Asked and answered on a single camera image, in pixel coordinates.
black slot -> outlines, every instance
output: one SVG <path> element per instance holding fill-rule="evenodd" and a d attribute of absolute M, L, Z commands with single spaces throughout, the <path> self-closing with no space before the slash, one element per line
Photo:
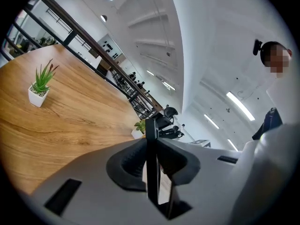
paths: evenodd
<path fill-rule="evenodd" d="M 75 192 L 81 185 L 81 181 L 68 179 L 56 193 L 46 202 L 45 207 L 60 216 Z"/>
<path fill-rule="evenodd" d="M 223 162 L 233 163 L 233 164 L 236 164 L 236 162 L 238 161 L 237 158 L 226 157 L 226 156 L 220 156 L 217 159 L 220 160 L 220 161 L 223 161 Z"/>

potted plant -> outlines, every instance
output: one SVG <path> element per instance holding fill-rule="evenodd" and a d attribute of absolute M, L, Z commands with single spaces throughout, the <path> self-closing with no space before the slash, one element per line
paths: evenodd
<path fill-rule="evenodd" d="M 31 86 L 28 88 L 29 101 L 37 107 L 41 107 L 44 100 L 46 99 L 50 89 L 47 86 L 47 83 L 51 80 L 51 78 L 53 78 L 55 74 L 54 71 L 58 67 L 56 66 L 53 69 L 53 64 L 51 64 L 51 66 L 49 67 L 49 64 L 51 63 L 52 60 L 53 59 L 51 59 L 48 62 L 46 67 L 43 69 L 43 71 L 42 71 L 42 64 L 41 64 L 39 74 L 38 74 L 38 70 L 36 69 L 36 81 L 33 84 L 31 84 Z"/>
<path fill-rule="evenodd" d="M 136 129 L 134 129 L 131 133 L 131 135 L 134 137 L 134 139 L 140 138 L 144 135 L 146 130 L 146 121 L 145 119 L 141 120 L 140 122 L 137 122 L 135 124 Z"/>

black hair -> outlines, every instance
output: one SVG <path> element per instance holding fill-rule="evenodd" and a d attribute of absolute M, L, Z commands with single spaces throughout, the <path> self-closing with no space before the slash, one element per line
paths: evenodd
<path fill-rule="evenodd" d="M 265 58 L 269 57 L 271 55 L 272 46 L 275 46 L 275 45 L 280 45 L 284 49 L 286 49 L 282 44 L 280 44 L 278 42 L 267 42 L 267 43 L 265 43 L 261 48 L 261 60 L 262 60 L 263 65 L 265 65 Z"/>

wooden table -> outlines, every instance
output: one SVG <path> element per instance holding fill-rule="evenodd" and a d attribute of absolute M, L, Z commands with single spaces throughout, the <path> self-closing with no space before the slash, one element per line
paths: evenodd
<path fill-rule="evenodd" d="M 59 67 L 38 108 L 28 88 L 36 67 L 51 58 Z M 26 53 L 0 69 L 1 159 L 27 193 L 74 158 L 132 140 L 138 121 L 127 98 L 62 45 Z"/>

aloe plant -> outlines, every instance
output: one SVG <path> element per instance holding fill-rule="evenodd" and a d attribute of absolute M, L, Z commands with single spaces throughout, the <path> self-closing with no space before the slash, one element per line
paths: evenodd
<path fill-rule="evenodd" d="M 49 87 L 46 87 L 46 85 L 51 80 L 51 78 L 53 78 L 53 76 L 55 75 L 54 71 L 58 67 L 56 66 L 53 69 L 53 64 L 51 64 L 50 68 L 48 69 L 49 64 L 51 63 L 52 60 L 53 59 L 50 59 L 46 67 L 44 67 L 43 71 L 42 71 L 42 64 L 41 64 L 39 74 L 38 74 L 38 69 L 36 68 L 36 82 L 32 84 L 32 87 L 38 93 L 42 93 L 50 89 Z"/>
<path fill-rule="evenodd" d="M 146 130 L 146 121 L 145 119 L 141 120 L 140 122 L 137 122 L 135 124 L 136 130 L 140 130 L 142 133 Z"/>

